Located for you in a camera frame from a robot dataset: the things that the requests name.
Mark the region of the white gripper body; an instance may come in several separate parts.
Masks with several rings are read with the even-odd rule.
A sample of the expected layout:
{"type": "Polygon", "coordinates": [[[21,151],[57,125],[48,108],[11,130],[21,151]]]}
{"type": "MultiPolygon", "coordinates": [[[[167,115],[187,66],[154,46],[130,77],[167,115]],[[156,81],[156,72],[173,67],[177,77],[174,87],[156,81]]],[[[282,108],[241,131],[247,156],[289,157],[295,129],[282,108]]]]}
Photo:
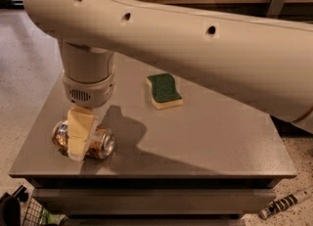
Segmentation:
{"type": "Polygon", "coordinates": [[[62,75],[67,99],[83,108],[97,109],[103,106],[112,96],[115,86],[115,71],[106,79],[95,83],[81,83],[62,75]]]}

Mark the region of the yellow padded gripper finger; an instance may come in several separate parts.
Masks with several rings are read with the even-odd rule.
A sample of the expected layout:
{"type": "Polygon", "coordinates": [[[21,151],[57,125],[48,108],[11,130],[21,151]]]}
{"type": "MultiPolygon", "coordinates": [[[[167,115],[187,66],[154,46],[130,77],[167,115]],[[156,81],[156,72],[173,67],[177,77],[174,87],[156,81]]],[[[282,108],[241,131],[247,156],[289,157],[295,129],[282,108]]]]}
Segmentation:
{"type": "Polygon", "coordinates": [[[95,128],[96,118],[91,110],[75,106],[67,112],[67,154],[71,159],[83,161],[95,128]]]}

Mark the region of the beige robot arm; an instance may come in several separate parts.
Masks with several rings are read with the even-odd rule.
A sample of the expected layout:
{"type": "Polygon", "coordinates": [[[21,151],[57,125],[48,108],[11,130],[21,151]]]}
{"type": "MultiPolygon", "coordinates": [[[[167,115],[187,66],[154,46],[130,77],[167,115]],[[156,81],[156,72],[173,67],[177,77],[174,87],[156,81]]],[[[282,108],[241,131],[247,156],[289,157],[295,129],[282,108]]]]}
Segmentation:
{"type": "Polygon", "coordinates": [[[112,53],[162,69],[313,130],[313,28],[137,0],[23,0],[57,39],[69,100],[96,109],[112,95],[112,53]]]}

